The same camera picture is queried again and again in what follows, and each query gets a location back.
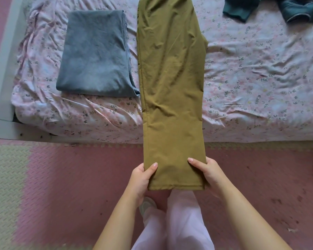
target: sneaker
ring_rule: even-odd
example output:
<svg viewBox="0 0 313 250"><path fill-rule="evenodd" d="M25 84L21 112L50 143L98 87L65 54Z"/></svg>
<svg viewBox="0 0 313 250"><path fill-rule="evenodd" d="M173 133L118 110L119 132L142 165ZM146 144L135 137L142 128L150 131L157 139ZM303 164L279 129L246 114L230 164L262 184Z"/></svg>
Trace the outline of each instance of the sneaker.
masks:
<svg viewBox="0 0 313 250"><path fill-rule="evenodd" d="M150 197L144 197L144 200L142 201L142 204L139 206L139 211L140 211L140 214L142 216L144 216L144 213L145 211L150 208L150 207L154 207L157 209L157 204L155 203L155 201L153 201L152 198Z"/></svg>

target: bed frame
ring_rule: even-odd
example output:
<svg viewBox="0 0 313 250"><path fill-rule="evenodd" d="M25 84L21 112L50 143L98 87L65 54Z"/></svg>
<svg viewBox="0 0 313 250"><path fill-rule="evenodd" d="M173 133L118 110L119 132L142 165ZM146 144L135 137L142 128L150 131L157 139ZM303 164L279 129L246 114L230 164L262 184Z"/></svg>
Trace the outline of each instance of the bed frame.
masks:
<svg viewBox="0 0 313 250"><path fill-rule="evenodd" d="M15 109L11 103L11 95L16 73L17 49L27 27L22 4L23 0L12 0L0 45L0 139L54 143L90 142L54 136L36 127L13 121Z"/></svg>

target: folded towel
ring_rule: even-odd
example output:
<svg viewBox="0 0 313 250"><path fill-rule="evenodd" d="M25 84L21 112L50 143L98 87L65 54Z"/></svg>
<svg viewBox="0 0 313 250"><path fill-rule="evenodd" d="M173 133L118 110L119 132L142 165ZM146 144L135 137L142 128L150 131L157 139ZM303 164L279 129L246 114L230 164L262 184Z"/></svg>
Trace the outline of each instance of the folded towel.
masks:
<svg viewBox="0 0 313 250"><path fill-rule="evenodd" d="M131 76L126 26L123 10L71 12L57 90L97 96L139 96Z"/></svg>

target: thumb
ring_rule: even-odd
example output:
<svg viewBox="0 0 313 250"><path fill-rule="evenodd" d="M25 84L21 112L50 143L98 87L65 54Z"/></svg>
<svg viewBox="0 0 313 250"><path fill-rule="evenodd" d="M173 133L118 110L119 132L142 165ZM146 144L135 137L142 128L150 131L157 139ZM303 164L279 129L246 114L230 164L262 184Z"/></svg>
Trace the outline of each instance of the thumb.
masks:
<svg viewBox="0 0 313 250"><path fill-rule="evenodd" d="M149 180L151 178L152 174L155 173L157 168L158 168L158 164L153 163L152 166L150 166L149 168L146 169L146 171L144 172L144 176L146 176L146 178Z"/></svg>
<svg viewBox="0 0 313 250"><path fill-rule="evenodd" d="M188 158L188 162L193 165L195 168L198 168L201 170L203 173L206 172L207 170L207 165L203 162L200 162L198 160L195 160L193 158Z"/></svg>

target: bed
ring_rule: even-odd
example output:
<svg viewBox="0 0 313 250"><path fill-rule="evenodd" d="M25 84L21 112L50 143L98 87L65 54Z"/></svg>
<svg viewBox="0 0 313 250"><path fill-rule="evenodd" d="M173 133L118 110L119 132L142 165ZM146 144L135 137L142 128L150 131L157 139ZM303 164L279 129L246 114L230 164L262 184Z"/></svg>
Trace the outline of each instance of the bed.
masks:
<svg viewBox="0 0 313 250"><path fill-rule="evenodd" d="M36 0L25 19L25 1L13 0L0 48L0 139L142 143L140 98L55 89L72 10L125 11L139 85L138 1ZM286 25L274 1L261 2L245 24L222 15L224 0L192 1L209 42L205 142L313 140L313 24Z"/></svg>

